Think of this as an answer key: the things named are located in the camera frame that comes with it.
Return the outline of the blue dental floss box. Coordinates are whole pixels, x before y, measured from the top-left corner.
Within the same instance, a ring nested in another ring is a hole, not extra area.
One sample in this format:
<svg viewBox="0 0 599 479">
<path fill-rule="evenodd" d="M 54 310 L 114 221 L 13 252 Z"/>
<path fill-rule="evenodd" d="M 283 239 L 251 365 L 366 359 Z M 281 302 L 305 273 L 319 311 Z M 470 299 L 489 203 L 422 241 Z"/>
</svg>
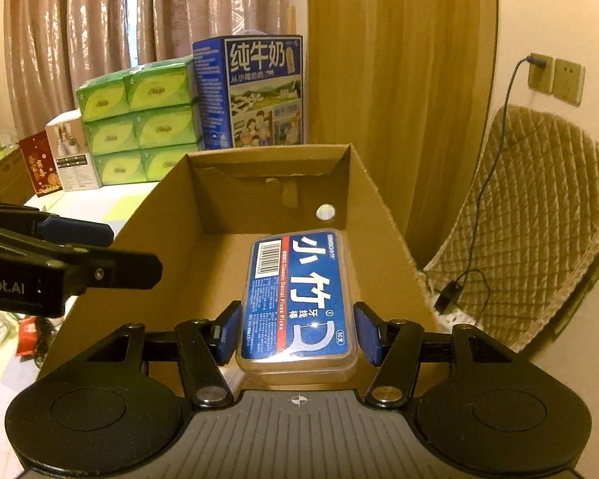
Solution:
<svg viewBox="0 0 599 479">
<path fill-rule="evenodd" d="M 241 370 L 269 383 L 343 382 L 357 359 L 342 234 L 256 240 L 242 299 Z"/>
</svg>

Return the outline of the brown cardboard boxes pile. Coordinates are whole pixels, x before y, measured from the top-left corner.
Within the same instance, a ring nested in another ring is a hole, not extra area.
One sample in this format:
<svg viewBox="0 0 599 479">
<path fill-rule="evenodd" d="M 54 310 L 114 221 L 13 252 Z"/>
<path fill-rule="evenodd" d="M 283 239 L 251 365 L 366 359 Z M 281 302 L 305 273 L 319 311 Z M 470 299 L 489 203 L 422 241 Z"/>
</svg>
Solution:
<svg viewBox="0 0 599 479">
<path fill-rule="evenodd" d="M 0 203 L 22 206 L 33 195 L 26 162 L 17 147 L 0 160 Z"/>
</svg>

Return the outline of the red gift box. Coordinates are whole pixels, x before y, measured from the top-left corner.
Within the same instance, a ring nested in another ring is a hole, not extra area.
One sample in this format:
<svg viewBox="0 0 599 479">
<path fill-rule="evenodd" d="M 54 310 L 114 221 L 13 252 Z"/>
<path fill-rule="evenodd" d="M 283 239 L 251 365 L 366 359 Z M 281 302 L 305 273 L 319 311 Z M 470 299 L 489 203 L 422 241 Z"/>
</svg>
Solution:
<svg viewBox="0 0 599 479">
<path fill-rule="evenodd" d="M 30 180 L 38 197 L 62 189 L 50 142 L 45 131 L 25 137 L 19 142 Z"/>
</svg>

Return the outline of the white humidifier box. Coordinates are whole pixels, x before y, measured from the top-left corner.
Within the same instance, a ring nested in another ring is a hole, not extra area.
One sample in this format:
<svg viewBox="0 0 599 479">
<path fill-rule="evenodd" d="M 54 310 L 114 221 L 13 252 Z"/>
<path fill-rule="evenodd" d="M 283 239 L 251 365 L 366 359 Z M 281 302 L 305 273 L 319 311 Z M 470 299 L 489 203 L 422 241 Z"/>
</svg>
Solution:
<svg viewBox="0 0 599 479">
<path fill-rule="evenodd" d="M 73 109 L 60 114 L 47 123 L 45 131 L 63 190 L 98 189 L 100 180 L 85 137 L 81 112 Z"/>
</svg>

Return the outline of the brown cardboard box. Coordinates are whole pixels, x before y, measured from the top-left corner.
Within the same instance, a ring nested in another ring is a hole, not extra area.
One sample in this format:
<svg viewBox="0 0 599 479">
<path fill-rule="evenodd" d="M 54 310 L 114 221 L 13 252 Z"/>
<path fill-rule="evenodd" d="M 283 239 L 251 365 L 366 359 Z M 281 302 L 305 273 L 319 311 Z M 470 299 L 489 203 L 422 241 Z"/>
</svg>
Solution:
<svg viewBox="0 0 599 479">
<path fill-rule="evenodd" d="M 94 289 L 74 303 L 43 372 L 114 329 L 168 331 L 238 301 L 235 385 L 363 385 L 354 303 L 424 329 L 436 321 L 403 237 L 349 146 L 198 152 L 182 158 L 114 240 L 163 266 L 148 291 Z"/>
</svg>

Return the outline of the green tissue box stack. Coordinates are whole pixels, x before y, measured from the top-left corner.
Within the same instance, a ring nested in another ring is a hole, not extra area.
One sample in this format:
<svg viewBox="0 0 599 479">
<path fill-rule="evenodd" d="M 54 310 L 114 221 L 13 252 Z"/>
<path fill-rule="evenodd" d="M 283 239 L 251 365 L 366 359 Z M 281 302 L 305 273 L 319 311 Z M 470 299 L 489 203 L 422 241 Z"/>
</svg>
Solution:
<svg viewBox="0 0 599 479">
<path fill-rule="evenodd" d="M 191 56 L 107 73 L 75 97 L 102 185 L 158 182 L 203 149 Z"/>
</svg>

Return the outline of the pink curtain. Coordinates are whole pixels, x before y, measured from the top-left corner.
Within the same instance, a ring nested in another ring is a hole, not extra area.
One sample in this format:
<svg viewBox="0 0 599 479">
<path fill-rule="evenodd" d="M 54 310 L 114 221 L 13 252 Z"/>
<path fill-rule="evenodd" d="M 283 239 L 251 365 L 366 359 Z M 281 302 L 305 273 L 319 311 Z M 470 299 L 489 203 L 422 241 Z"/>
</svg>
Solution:
<svg viewBox="0 0 599 479">
<path fill-rule="evenodd" d="M 4 0 L 7 88 L 26 137 L 105 73 L 190 54 L 208 37 L 286 30 L 289 0 Z"/>
</svg>

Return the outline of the quilted chair back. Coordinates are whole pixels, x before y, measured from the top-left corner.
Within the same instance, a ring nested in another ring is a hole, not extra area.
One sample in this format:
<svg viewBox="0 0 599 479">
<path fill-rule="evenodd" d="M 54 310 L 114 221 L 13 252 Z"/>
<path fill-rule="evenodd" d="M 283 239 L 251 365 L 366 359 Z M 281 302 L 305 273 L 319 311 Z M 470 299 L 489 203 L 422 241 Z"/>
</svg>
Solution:
<svg viewBox="0 0 599 479">
<path fill-rule="evenodd" d="M 425 267 L 430 287 L 461 281 L 456 305 L 520 351 L 598 271 L 599 142 L 557 115 L 500 108 L 459 216 Z"/>
</svg>

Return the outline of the blue milk carton box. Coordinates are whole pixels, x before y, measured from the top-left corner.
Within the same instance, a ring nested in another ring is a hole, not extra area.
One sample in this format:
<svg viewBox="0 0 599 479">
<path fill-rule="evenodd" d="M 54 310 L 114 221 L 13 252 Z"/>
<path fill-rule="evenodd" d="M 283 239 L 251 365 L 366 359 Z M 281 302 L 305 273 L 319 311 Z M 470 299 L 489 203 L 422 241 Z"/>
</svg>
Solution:
<svg viewBox="0 0 599 479">
<path fill-rule="evenodd" d="M 304 143 L 301 36 L 208 38 L 192 60 L 207 150 Z"/>
</svg>

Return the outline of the wooden door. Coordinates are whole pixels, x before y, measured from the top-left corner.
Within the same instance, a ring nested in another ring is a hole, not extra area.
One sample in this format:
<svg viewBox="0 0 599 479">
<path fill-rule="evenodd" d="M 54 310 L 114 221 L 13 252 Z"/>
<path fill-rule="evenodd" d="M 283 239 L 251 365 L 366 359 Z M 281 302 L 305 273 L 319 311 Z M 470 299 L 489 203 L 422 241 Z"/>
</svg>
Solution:
<svg viewBox="0 0 599 479">
<path fill-rule="evenodd" d="M 353 144 L 419 265 L 487 128 L 498 0 L 308 0 L 309 140 Z"/>
</svg>

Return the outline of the wall socket pair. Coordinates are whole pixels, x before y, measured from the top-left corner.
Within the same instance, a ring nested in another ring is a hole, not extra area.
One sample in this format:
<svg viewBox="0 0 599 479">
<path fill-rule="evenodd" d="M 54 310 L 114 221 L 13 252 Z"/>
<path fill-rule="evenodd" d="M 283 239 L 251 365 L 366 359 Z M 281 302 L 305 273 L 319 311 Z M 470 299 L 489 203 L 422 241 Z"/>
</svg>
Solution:
<svg viewBox="0 0 599 479">
<path fill-rule="evenodd" d="M 579 107 L 584 80 L 585 67 L 582 64 L 538 53 L 529 56 L 527 84 L 531 90 Z"/>
</svg>

